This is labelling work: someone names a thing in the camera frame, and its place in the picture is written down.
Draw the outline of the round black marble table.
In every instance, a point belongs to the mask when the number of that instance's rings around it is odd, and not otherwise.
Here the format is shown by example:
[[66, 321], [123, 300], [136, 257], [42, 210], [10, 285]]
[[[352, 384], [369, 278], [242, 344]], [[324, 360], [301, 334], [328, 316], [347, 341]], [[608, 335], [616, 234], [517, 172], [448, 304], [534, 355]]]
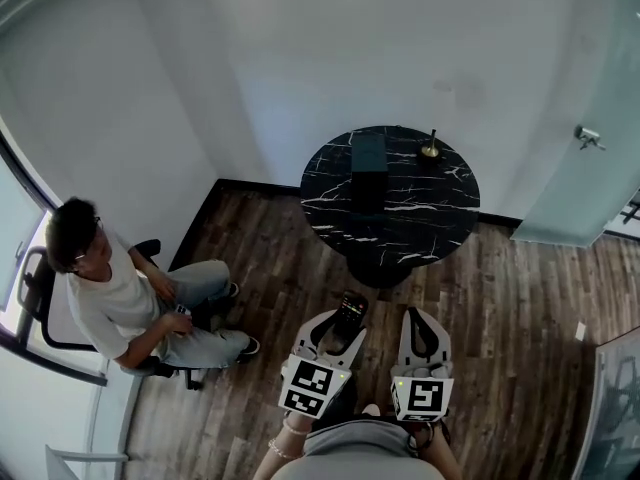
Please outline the round black marble table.
[[[308, 223], [366, 286], [396, 286], [413, 269], [446, 258], [477, 222], [479, 186], [463, 157], [436, 135], [440, 161], [418, 158], [429, 133], [403, 126], [356, 129], [323, 145], [304, 169], [301, 206]], [[385, 138], [388, 188], [377, 215], [352, 211], [351, 142], [359, 134]]]

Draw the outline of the person's right forearm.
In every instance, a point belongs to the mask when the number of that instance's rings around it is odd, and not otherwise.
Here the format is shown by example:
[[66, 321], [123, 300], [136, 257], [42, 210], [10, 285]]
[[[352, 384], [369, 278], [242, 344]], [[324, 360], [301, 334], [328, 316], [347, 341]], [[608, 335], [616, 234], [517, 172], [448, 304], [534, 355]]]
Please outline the person's right forearm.
[[434, 466], [445, 480], [463, 480], [462, 469], [450, 446], [450, 435], [441, 420], [412, 429], [417, 455]]

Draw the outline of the person's left forearm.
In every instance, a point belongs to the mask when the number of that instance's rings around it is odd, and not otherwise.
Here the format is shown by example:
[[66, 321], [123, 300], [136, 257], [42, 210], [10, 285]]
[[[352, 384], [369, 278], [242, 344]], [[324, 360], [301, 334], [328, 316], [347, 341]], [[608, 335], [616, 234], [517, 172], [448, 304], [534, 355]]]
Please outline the person's left forearm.
[[306, 415], [288, 413], [279, 433], [269, 441], [268, 450], [252, 480], [272, 480], [285, 465], [299, 459], [304, 453], [304, 445], [313, 422]]

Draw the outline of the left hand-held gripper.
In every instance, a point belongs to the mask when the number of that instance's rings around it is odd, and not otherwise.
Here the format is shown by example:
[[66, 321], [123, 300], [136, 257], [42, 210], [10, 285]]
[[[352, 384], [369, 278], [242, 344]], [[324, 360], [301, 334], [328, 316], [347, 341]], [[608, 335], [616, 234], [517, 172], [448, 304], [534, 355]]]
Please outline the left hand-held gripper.
[[334, 311], [326, 311], [305, 322], [298, 330], [292, 353], [281, 368], [282, 390], [278, 406], [291, 412], [320, 419], [351, 378], [350, 367], [355, 360], [366, 328], [353, 336], [344, 353], [342, 365], [335, 367], [326, 358], [312, 359], [333, 325]]

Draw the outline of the dark teal box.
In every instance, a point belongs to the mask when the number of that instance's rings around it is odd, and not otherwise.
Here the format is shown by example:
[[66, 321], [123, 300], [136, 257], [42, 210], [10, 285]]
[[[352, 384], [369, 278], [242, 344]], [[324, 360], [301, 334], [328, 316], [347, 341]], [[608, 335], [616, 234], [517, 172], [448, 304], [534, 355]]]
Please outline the dark teal box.
[[388, 188], [385, 138], [381, 135], [356, 135], [351, 142], [351, 206], [361, 215], [384, 211]]

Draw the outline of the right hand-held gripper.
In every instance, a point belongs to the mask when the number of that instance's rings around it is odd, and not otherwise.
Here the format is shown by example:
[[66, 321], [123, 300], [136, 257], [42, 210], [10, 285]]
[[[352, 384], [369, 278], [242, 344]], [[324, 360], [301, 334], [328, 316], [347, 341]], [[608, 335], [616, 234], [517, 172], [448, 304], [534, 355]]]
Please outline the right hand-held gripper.
[[399, 364], [439, 363], [392, 370], [391, 398], [399, 422], [437, 422], [449, 413], [454, 379], [451, 376], [450, 336], [430, 314], [416, 307], [404, 313]]

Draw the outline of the framed glass panel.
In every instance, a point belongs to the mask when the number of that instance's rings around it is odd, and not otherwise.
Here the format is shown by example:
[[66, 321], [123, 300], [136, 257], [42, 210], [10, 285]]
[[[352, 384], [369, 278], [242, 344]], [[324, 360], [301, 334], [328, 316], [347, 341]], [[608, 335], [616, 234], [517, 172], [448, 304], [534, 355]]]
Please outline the framed glass panel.
[[640, 326], [595, 350], [590, 414], [571, 480], [640, 480]]

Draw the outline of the black wrist band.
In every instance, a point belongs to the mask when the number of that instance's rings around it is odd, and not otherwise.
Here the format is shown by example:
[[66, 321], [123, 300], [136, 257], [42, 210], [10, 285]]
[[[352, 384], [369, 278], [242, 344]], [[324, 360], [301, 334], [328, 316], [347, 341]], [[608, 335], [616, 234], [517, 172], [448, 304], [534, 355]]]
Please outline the black wrist band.
[[406, 426], [409, 433], [409, 447], [416, 453], [430, 448], [432, 445], [451, 443], [451, 437], [446, 424], [442, 420], [435, 422], [414, 421]]

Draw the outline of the person's grey top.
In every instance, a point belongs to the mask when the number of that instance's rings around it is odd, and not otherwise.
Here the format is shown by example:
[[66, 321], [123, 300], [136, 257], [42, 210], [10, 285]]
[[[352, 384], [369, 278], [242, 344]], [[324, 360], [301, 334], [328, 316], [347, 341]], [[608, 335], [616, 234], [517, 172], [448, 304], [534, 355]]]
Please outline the person's grey top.
[[409, 447], [409, 433], [379, 418], [331, 425], [307, 436], [303, 455], [272, 480], [445, 480]]

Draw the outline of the black office chair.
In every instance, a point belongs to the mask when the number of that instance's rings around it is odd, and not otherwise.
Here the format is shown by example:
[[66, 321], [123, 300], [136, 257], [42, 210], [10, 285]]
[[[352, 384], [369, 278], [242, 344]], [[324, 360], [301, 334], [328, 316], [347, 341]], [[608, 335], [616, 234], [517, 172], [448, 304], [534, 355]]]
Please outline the black office chair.
[[91, 373], [66, 366], [29, 347], [32, 326], [38, 324], [45, 344], [55, 350], [91, 352], [95, 348], [85, 339], [71, 317], [65, 282], [50, 267], [46, 248], [34, 246], [23, 257], [17, 276], [16, 299], [22, 309], [15, 335], [0, 336], [0, 343], [19, 357], [54, 373], [98, 387], [107, 385], [103, 373]]

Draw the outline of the window with black frame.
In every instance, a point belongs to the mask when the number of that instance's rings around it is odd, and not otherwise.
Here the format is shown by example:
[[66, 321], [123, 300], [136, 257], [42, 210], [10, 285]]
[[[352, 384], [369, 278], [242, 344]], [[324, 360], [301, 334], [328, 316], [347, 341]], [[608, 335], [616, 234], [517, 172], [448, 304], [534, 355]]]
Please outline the window with black frame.
[[41, 177], [0, 130], [0, 330], [11, 336], [24, 319], [17, 296], [24, 257], [44, 243], [43, 227], [54, 206]]

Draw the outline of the white table lamp brass base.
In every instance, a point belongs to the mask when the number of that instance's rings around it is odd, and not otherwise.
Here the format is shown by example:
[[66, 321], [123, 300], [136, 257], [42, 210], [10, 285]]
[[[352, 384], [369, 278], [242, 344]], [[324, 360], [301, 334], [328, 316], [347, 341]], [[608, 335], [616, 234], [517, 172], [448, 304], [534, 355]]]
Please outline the white table lamp brass base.
[[418, 158], [427, 162], [439, 162], [441, 159], [441, 151], [437, 145], [437, 130], [432, 129], [420, 145]]

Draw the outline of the frosted glass door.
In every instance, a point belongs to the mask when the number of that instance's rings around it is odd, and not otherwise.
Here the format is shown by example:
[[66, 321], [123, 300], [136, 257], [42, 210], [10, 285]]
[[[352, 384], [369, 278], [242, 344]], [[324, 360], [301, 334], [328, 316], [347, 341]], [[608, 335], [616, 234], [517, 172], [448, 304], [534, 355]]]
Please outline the frosted glass door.
[[[640, 0], [574, 0], [558, 79], [518, 173], [515, 241], [588, 247], [640, 190]], [[581, 150], [577, 125], [605, 151]]]

